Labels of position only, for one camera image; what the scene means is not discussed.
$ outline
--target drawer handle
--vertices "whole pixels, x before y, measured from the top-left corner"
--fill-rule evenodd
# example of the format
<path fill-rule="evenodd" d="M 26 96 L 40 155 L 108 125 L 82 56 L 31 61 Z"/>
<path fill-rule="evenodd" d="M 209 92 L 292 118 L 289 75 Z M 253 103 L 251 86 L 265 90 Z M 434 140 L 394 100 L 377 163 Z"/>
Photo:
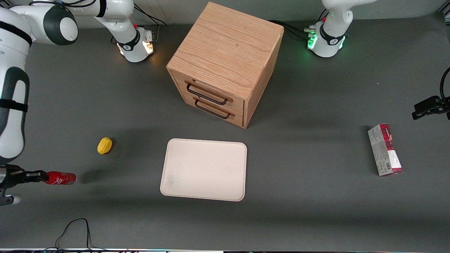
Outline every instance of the drawer handle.
<path fill-rule="evenodd" d="M 198 108 L 198 109 L 200 109 L 200 110 L 203 110 L 203 111 L 205 111 L 205 112 L 207 112 L 207 113 L 210 113 L 210 114 L 212 114 L 212 115 L 214 115 L 214 116 L 217 116 L 217 117 L 219 117 L 219 118 L 221 118 L 221 119 L 228 119 L 229 117 L 230 117 L 230 113 L 228 113 L 226 116 L 222 116 L 222 115 L 220 115 L 220 114 L 218 114 L 218 113 L 215 113 L 215 112 L 213 112 L 213 111 L 211 111 L 211 110 L 208 110 L 208 109 L 206 109 L 206 108 L 204 108 L 204 107 L 201 107 L 200 105 L 198 105 L 198 99 L 196 99 L 195 100 L 195 106 Z"/>
<path fill-rule="evenodd" d="M 205 96 L 205 95 L 202 95 L 202 94 L 200 94 L 200 93 L 198 93 L 198 92 L 195 92 L 195 91 L 189 89 L 190 87 L 191 87 L 191 84 L 188 83 L 188 86 L 186 86 L 186 89 L 187 89 L 190 93 L 195 94 L 195 95 L 197 95 L 197 96 L 199 96 L 199 97 L 201 97 L 201 98 L 204 98 L 204 99 L 206 99 L 206 100 L 208 100 L 208 101 L 211 101 L 211 102 L 213 102 L 213 103 L 215 103 L 215 104 L 218 104 L 218 105 L 224 105 L 224 104 L 228 101 L 227 98 L 225 98 L 225 100 L 224 100 L 223 102 L 219 102 L 219 101 L 217 101 L 217 100 L 208 98 L 208 97 Z"/>

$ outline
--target yellow sponge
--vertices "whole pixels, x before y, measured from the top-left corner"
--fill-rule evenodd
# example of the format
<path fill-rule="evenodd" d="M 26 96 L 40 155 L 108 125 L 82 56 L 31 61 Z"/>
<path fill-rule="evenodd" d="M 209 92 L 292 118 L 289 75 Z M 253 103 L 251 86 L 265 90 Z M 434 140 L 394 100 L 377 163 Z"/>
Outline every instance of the yellow sponge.
<path fill-rule="evenodd" d="M 113 141 L 108 137 L 104 137 L 97 146 L 97 152 L 99 154 L 107 154 L 111 150 L 112 146 Z"/>

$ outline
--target gray tabletop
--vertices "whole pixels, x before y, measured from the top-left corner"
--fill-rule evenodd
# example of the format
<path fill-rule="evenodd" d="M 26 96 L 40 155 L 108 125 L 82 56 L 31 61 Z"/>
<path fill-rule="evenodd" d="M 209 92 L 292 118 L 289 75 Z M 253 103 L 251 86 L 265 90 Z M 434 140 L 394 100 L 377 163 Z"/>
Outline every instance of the gray tabletop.
<path fill-rule="evenodd" d="M 442 14 L 355 21 L 330 59 L 286 33 L 246 130 L 179 95 L 165 65 L 189 29 L 162 27 L 142 63 L 126 62 L 106 29 L 81 30 L 71 46 L 33 45 L 27 143 L 14 163 L 79 181 L 8 190 L 23 202 L 1 208 L 1 247 L 50 247 L 85 217 L 104 248 L 450 250 L 450 122 L 411 117 L 449 66 Z M 380 123 L 391 125 L 403 174 L 377 175 L 366 131 Z M 101 156 L 105 136 L 117 145 Z M 172 138 L 245 143 L 244 200 L 163 196 Z M 61 246 L 84 247 L 84 233 L 74 224 Z"/>

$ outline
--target cardboard box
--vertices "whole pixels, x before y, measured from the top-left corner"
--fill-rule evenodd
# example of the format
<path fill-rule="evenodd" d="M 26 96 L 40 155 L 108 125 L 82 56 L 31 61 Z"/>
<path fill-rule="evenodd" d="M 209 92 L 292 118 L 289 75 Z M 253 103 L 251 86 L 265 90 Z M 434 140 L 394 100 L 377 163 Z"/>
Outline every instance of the cardboard box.
<path fill-rule="evenodd" d="M 378 174 L 388 176 L 402 173 L 400 161 L 392 146 L 392 135 L 389 124 L 380 124 L 368 131 L 373 156 L 377 163 Z"/>

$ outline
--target wooden drawer cabinet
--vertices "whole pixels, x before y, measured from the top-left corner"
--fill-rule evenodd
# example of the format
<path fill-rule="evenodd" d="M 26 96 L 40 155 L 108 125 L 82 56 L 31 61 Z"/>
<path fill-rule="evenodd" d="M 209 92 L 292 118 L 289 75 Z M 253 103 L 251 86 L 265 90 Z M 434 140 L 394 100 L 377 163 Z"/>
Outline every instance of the wooden drawer cabinet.
<path fill-rule="evenodd" d="M 187 104 L 247 128 L 274 70 L 283 31 L 210 2 L 167 70 Z"/>

